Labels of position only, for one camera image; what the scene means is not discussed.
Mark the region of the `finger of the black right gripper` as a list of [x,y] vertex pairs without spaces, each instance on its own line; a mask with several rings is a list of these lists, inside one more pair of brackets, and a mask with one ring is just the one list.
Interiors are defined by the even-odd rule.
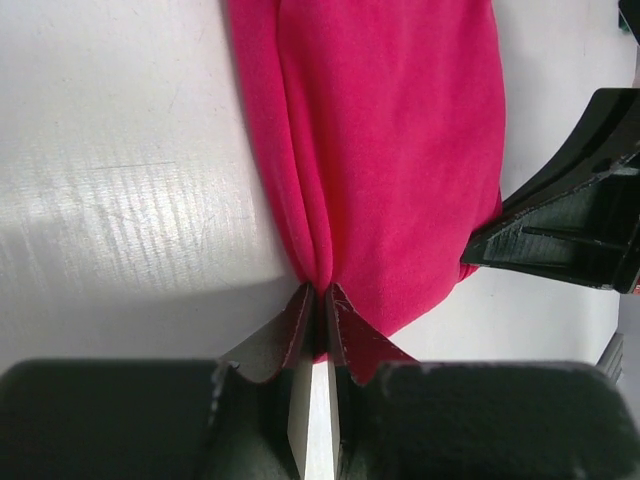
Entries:
[[638,89],[597,90],[557,153],[472,234],[462,261],[638,293]]

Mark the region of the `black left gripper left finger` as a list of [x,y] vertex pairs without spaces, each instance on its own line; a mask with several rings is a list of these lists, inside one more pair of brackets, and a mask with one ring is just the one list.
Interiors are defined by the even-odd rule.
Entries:
[[213,360],[29,360],[1,378],[5,479],[300,479],[314,290]]

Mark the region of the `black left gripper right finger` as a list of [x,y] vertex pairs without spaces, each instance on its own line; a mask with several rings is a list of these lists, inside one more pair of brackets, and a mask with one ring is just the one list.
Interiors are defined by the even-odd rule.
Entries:
[[332,285],[325,312],[340,479],[635,479],[613,383],[574,362],[420,362]]

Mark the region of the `pink t shirt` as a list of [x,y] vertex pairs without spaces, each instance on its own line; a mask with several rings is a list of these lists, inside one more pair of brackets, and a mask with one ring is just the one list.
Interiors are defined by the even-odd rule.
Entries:
[[471,273],[501,208],[505,92],[488,1],[231,1],[273,217],[303,282],[344,292],[337,362],[367,382],[389,336]]

